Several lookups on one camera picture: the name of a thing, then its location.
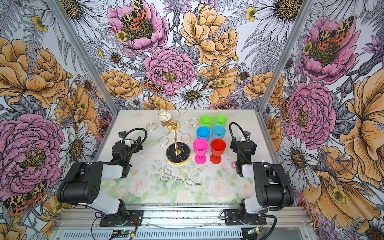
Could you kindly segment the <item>red wine glass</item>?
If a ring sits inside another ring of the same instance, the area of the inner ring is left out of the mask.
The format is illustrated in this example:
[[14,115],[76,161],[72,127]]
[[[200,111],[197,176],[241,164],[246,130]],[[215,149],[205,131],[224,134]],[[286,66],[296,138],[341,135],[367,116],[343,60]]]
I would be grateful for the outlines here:
[[222,161],[222,155],[226,150],[226,143],[224,140],[221,139],[215,139],[211,143],[211,156],[210,161],[212,164],[219,164]]

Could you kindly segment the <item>blue wine glass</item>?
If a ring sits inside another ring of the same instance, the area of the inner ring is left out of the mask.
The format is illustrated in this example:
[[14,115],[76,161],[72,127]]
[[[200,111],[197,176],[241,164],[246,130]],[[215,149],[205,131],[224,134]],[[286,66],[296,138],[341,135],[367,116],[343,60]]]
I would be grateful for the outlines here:
[[212,127],[211,133],[212,133],[213,140],[216,140],[216,139],[223,140],[226,134],[226,129],[223,126],[217,125]]
[[196,131],[197,139],[209,140],[211,136],[211,130],[208,127],[199,127]]

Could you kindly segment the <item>green wine glass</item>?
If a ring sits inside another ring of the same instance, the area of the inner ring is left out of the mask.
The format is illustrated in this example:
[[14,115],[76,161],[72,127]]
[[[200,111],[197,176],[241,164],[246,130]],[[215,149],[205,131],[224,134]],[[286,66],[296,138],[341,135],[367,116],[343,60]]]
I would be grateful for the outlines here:
[[213,125],[213,118],[209,115],[203,115],[200,117],[200,126],[211,129]]
[[223,114],[218,114],[214,117],[214,126],[225,127],[227,124],[227,117]]

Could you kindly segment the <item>pink wine glass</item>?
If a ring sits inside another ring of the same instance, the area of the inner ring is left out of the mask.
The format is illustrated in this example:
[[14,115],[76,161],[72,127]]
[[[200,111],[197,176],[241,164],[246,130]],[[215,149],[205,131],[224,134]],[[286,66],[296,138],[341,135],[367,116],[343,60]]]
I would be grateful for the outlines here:
[[206,153],[208,151],[208,142],[205,139],[196,139],[193,142],[193,149],[195,156],[195,162],[199,165],[203,165],[207,161]]

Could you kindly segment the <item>blue wine glass front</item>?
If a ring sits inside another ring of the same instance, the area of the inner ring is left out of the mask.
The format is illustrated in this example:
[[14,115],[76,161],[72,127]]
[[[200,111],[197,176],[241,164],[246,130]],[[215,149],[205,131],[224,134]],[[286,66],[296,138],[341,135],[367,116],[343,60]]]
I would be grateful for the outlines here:
[[211,136],[211,130],[208,127],[199,127],[196,131],[197,139],[209,140]]

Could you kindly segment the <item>green wine glass front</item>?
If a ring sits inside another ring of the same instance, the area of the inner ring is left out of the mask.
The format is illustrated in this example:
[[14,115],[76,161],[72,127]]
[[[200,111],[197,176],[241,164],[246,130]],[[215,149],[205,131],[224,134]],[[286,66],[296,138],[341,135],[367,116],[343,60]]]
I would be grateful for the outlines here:
[[200,126],[211,129],[213,125],[213,118],[209,115],[203,115],[200,117]]

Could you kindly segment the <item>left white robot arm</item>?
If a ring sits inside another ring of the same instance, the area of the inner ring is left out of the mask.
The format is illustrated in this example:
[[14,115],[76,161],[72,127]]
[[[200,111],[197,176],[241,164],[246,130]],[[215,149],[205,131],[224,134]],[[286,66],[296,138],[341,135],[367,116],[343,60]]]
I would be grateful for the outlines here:
[[132,129],[112,147],[110,162],[74,163],[57,191],[57,200],[63,204],[87,206],[118,224],[126,221],[129,215],[124,201],[104,193],[101,183],[106,179],[126,178],[132,168],[133,154],[143,149],[147,137],[146,129]]

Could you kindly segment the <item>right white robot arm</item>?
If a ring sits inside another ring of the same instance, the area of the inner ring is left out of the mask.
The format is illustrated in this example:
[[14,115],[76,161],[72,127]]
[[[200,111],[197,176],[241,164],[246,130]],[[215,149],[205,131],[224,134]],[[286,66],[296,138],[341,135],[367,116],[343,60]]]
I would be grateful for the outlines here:
[[232,138],[230,148],[237,154],[237,174],[254,180],[255,194],[241,201],[240,217],[262,216],[293,205],[294,193],[283,166],[265,161],[253,162],[252,156],[256,153],[257,144],[250,140],[236,122],[229,124],[229,131]]

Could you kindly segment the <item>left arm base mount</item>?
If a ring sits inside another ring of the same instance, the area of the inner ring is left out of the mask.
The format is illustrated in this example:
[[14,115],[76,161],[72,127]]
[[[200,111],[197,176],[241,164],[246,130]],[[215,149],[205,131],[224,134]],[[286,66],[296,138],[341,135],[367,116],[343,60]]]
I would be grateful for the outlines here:
[[100,227],[140,227],[143,215],[143,210],[127,210],[125,214],[106,215],[99,225]]

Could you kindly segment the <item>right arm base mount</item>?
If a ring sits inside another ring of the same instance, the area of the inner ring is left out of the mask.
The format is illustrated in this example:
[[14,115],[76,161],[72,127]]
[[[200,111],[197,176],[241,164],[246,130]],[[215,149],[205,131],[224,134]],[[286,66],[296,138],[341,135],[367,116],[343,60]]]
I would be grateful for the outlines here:
[[267,224],[265,217],[257,214],[248,214],[238,209],[225,209],[224,221],[226,226],[261,226]]

